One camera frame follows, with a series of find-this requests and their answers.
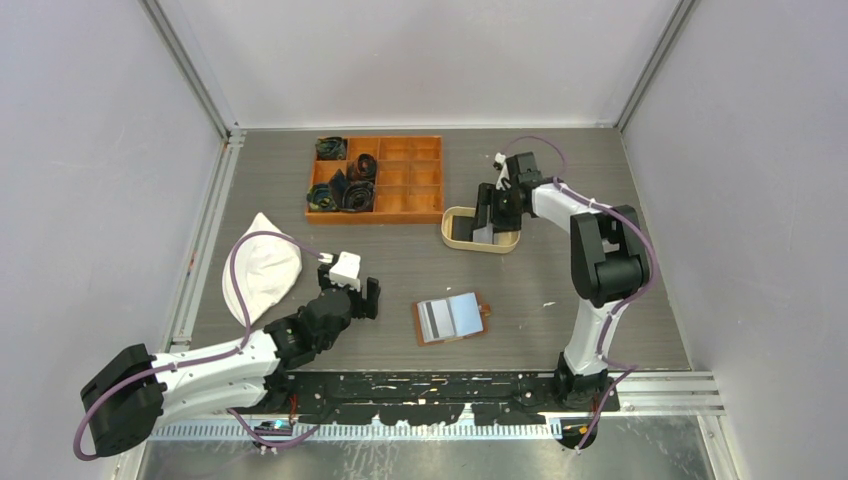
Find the white diamond VIP card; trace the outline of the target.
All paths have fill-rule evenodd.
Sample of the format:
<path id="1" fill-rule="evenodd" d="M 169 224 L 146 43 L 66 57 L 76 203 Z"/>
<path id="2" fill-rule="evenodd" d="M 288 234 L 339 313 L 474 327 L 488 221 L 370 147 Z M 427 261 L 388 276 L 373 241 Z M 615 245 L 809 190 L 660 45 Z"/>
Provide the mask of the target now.
<path id="1" fill-rule="evenodd" d="M 471 241 L 474 243 L 493 245 L 496 243 L 494 238 L 494 227 L 492 224 L 487 224 L 484 227 L 475 228 L 472 230 Z"/>

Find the beige oval tray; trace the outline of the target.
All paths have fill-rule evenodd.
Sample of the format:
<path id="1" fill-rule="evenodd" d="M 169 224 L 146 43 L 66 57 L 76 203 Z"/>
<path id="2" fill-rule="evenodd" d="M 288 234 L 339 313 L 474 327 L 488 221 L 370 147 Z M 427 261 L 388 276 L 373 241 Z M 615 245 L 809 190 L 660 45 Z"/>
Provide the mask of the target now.
<path id="1" fill-rule="evenodd" d="M 441 236 L 443 243 L 449 248 L 505 255 L 512 252 L 521 237 L 519 231 L 493 233 L 485 236 L 483 242 L 473 239 L 473 224 L 475 209 L 472 207 L 453 206 L 443 212 L 441 220 Z"/>

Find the brown leather card holder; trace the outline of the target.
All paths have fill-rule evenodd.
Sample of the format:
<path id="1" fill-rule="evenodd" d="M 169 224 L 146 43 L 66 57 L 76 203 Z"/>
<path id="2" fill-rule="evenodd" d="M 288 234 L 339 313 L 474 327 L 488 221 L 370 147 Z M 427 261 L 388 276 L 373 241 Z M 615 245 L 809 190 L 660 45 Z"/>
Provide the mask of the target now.
<path id="1" fill-rule="evenodd" d="M 468 292 L 439 299 L 447 299 L 450 303 L 453 321 L 456 328 L 456 336 L 443 341 L 425 343 L 422 338 L 418 310 L 418 304 L 424 301 L 420 301 L 412 305 L 413 324 L 415 328 L 416 341 L 419 346 L 432 346 L 465 340 L 485 335 L 488 332 L 488 320 L 491 316 L 492 310 L 490 305 L 483 300 L 479 293 Z"/>

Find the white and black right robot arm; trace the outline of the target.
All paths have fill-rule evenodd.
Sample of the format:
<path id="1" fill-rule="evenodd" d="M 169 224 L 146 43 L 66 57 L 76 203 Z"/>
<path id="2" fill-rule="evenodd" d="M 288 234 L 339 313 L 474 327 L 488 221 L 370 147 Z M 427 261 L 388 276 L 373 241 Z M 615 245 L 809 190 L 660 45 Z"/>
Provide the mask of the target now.
<path id="1" fill-rule="evenodd" d="M 526 215 L 569 237 L 571 281 L 580 303 L 551 390 L 562 407 L 580 410 L 608 387 L 611 338 L 628 303 L 652 279 L 652 251 L 634 208 L 599 203 L 544 176 L 532 153 L 499 154 L 494 167 L 497 181 L 478 187 L 472 241 L 491 243 L 499 234 L 518 232 Z"/>

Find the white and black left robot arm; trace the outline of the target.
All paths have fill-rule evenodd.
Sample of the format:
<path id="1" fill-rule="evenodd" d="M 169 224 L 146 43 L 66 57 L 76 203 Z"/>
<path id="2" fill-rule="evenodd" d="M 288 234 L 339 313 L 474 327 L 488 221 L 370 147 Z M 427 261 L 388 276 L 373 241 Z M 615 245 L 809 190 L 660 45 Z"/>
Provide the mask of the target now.
<path id="1" fill-rule="evenodd" d="M 289 371 L 331 349 L 355 319 L 375 319 L 381 285 L 356 287 L 318 269 L 320 293 L 294 313 L 248 336 L 176 354 L 135 344 L 121 350 L 82 389 L 85 415 L 74 437 L 80 460 L 134 448 L 168 424 L 227 409 L 285 409 Z"/>

